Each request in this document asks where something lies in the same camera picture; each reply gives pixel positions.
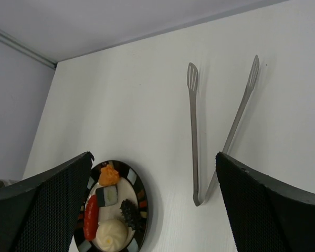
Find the plate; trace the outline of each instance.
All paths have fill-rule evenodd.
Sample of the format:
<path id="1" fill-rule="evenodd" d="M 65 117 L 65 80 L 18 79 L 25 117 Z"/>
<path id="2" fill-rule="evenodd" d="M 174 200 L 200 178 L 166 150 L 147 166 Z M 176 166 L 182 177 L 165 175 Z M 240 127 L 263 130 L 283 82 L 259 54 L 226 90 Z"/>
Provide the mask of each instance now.
<path id="1" fill-rule="evenodd" d="M 103 222 L 108 219 L 119 219 L 122 220 L 120 205 L 123 200 L 131 200 L 138 208 L 141 215 L 141 230 L 133 231 L 132 228 L 128 228 L 128 236 L 125 245 L 119 252 L 138 252 L 143 245 L 148 221 L 148 202 L 146 192 L 143 183 L 138 174 L 129 165 L 116 161 L 106 161 L 98 164 L 91 170 L 90 179 L 85 191 L 82 206 L 80 208 L 80 214 L 76 224 L 74 239 L 79 252 L 100 252 L 102 251 L 96 239 L 87 241 L 84 237 L 84 212 L 87 201 L 91 196 L 96 193 L 96 189 L 101 187 L 98 183 L 101 168 L 112 165 L 116 171 L 119 172 L 120 181 L 117 184 L 118 189 L 118 202 L 113 206 L 100 207 L 98 222 Z"/>

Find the sushi roll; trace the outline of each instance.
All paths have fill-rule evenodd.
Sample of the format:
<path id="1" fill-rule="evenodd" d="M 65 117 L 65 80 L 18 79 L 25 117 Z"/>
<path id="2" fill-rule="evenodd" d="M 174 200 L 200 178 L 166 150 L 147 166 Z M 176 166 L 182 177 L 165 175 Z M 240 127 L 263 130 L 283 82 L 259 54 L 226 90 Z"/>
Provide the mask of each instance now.
<path id="1" fill-rule="evenodd" d="M 113 206 L 118 202 L 116 185 L 100 187 L 96 190 L 97 204 L 99 207 Z"/>

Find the metal tongs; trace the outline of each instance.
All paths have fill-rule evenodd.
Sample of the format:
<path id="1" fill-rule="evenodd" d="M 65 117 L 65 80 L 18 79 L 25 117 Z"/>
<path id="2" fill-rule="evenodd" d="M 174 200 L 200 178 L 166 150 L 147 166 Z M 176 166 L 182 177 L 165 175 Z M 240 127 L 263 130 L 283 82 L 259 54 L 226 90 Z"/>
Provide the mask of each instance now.
<path id="1" fill-rule="evenodd" d="M 247 85 L 245 88 L 244 96 L 239 105 L 235 120 L 233 121 L 232 127 L 230 129 L 229 135 L 227 136 L 226 142 L 223 147 L 223 152 L 227 153 L 230 145 L 232 143 L 233 137 L 236 133 L 238 124 L 242 115 L 244 113 L 246 104 L 252 94 L 254 86 L 257 81 L 257 76 L 259 72 L 259 58 L 258 55 L 254 58 L 250 75 L 248 77 Z M 187 73 L 187 85 L 189 89 L 189 99 L 190 99 L 190 117 L 191 117 L 191 135 L 192 135 L 192 147 L 193 147 L 193 180 L 194 180 L 194 194 L 193 200 L 196 206 L 202 205 L 207 202 L 212 194 L 212 190 L 215 187 L 217 181 L 216 170 L 211 178 L 208 190 L 205 193 L 205 198 L 200 201 L 198 198 L 199 188 L 198 188 L 198 145 L 197 145 L 197 118 L 196 118 L 196 95 L 198 87 L 198 70 L 193 63 L 189 63 L 188 73 Z"/>

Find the gray wall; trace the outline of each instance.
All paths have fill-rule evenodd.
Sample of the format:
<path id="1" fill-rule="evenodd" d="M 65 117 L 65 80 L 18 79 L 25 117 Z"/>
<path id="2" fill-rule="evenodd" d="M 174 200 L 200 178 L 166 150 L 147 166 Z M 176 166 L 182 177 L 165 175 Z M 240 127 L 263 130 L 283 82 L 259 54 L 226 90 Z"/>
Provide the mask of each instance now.
<path id="1" fill-rule="evenodd" d="M 56 61 L 284 0 L 0 0 L 0 29 Z"/>
<path id="2" fill-rule="evenodd" d="M 0 179 L 22 178 L 54 73 L 0 43 Z"/>

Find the white table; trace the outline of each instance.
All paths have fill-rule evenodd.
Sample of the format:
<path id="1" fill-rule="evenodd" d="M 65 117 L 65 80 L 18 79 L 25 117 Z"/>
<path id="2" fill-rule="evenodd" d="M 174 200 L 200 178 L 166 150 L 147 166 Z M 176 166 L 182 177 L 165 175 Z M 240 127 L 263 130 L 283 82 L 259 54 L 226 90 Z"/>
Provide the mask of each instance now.
<path id="1" fill-rule="evenodd" d="M 230 154 L 315 193 L 315 1 L 303 0 L 61 62 L 25 177 L 84 151 L 95 164 L 125 161 L 144 180 L 151 204 L 141 251 L 235 251 L 220 190 L 204 206 L 192 201 L 186 70 L 189 61 L 200 70 L 205 191 L 255 54 L 259 83 Z"/>

